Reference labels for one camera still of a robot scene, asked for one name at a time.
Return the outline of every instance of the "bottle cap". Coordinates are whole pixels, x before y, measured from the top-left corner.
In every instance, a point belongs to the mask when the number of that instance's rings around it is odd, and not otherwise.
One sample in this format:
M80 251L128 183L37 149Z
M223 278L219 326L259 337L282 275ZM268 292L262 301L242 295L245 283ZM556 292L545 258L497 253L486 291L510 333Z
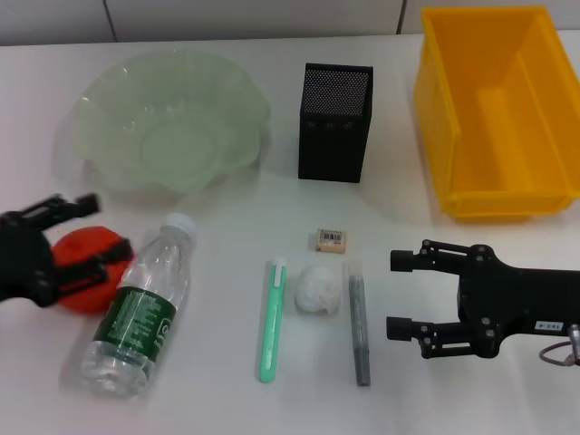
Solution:
M169 213L165 217L165 222L163 222L163 225L167 227L179 228L189 236L192 242L195 242L196 240L198 226L193 221L193 219L187 215L183 215L181 213Z

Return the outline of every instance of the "gray marker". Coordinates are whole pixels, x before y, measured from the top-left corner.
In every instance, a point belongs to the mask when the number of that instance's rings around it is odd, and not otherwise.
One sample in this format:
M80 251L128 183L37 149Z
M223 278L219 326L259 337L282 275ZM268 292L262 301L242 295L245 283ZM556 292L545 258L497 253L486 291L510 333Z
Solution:
M356 383L360 387L367 387L371 385L371 367L369 364L369 336L366 328L366 306L364 304L363 265L358 260L351 260L347 263L347 267Z

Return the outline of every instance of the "green highlighter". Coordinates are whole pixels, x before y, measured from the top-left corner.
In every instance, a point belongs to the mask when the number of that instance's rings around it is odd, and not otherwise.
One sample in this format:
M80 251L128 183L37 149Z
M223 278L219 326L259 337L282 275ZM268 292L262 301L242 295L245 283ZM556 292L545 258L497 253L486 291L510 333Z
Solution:
M285 283L286 261L283 258L277 258L272 264L270 273L270 292L268 294L264 342L260 359L260 381L262 382L271 382L276 377Z

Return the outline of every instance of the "yellow plastic bin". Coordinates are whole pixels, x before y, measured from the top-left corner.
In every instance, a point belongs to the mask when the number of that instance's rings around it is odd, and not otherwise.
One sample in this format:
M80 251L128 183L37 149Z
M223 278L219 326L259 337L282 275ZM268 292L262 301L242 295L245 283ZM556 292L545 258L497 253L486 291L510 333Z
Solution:
M543 6L425 8L415 104L442 211L552 214L580 196L580 86Z

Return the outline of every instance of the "barcode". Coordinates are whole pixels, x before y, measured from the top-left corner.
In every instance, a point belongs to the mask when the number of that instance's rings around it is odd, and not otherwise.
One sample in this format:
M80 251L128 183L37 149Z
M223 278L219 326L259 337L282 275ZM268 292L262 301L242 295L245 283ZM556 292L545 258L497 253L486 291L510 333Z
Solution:
M343 242L343 232L342 231L320 231L320 243L331 243L340 245Z

